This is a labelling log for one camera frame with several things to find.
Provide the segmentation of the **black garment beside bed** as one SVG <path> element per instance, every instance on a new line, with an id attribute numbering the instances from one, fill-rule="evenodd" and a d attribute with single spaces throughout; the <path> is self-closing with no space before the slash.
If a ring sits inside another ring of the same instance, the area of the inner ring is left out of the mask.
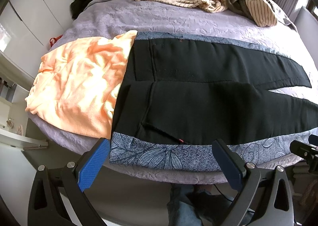
<path id="1" fill-rule="evenodd" d="M 93 1 L 93 0 L 74 0 L 70 4 L 70 10 L 71 10 L 72 19 L 75 20 L 76 18 L 78 18 L 80 13 L 82 13 L 85 10 L 87 5 L 91 1 Z"/>

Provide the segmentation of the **lavender embossed bedspread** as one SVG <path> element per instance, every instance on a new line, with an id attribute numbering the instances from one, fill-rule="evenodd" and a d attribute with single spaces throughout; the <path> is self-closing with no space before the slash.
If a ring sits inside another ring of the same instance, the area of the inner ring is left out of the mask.
<path id="1" fill-rule="evenodd" d="M 309 89 L 281 88 L 277 93 L 317 102 L 317 69 L 298 32 L 283 24 L 261 28 L 231 11 L 209 14 L 200 9 L 158 2 L 93 0 L 57 44 L 61 46 L 87 37 L 111 39 L 133 29 L 140 32 L 205 35 L 226 38 L 229 42 L 240 40 L 246 46 L 263 45 L 298 61 L 312 84 Z M 169 155 L 182 157 L 179 148 L 169 150 L 132 139 L 126 139 L 123 143 L 123 147 L 115 143 L 111 148 L 111 158 L 105 163 L 111 170 L 168 183 L 213 184 L 226 181 L 215 159 L 207 156 L 211 151 L 209 147 L 192 148 L 192 153 L 199 154 L 199 161 L 193 161 L 190 167 L 179 171 L 164 169 L 164 162 Z"/>

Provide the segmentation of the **person's blue jeans legs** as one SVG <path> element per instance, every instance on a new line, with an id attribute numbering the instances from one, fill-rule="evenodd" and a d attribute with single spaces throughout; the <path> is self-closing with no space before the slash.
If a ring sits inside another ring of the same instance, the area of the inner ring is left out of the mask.
<path id="1" fill-rule="evenodd" d="M 203 225 L 202 219 L 212 225 L 220 222 L 234 198 L 222 192 L 213 195 L 213 189 L 218 188 L 214 184 L 173 183 L 167 203 L 169 225 Z"/>

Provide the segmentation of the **white shelf with items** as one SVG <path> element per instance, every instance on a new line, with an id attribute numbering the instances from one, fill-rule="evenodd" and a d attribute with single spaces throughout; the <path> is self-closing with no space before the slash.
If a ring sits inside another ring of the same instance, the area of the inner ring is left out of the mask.
<path id="1" fill-rule="evenodd" d="M 25 112 L 32 77 L 1 53 L 1 145 L 20 151 L 48 148 L 46 139 L 27 137 Z"/>

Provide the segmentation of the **orange fleece blanket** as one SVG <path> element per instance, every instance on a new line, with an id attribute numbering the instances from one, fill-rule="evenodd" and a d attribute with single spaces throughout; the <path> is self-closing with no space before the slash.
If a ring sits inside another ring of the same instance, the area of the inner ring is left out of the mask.
<path id="1" fill-rule="evenodd" d="M 136 30 L 78 38 L 41 58 L 26 111 L 67 132 L 110 138 L 117 95 Z"/>

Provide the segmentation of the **black pants with patterned trim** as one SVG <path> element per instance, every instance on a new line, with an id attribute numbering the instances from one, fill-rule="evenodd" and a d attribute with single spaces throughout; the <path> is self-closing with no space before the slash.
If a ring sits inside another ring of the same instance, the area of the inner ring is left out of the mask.
<path id="1" fill-rule="evenodd" d="M 222 139 L 256 164 L 317 133 L 317 84 L 308 69 L 263 45 L 140 32 L 117 97 L 110 163 L 214 172 Z"/>

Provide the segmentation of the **white wardrobe cabinets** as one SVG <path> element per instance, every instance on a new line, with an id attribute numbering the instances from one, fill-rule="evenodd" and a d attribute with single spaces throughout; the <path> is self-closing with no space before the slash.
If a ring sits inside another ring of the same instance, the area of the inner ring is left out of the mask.
<path id="1" fill-rule="evenodd" d="M 1 14 L 1 53 L 19 70 L 36 77 L 50 39 L 71 25 L 74 0 L 9 0 Z"/>

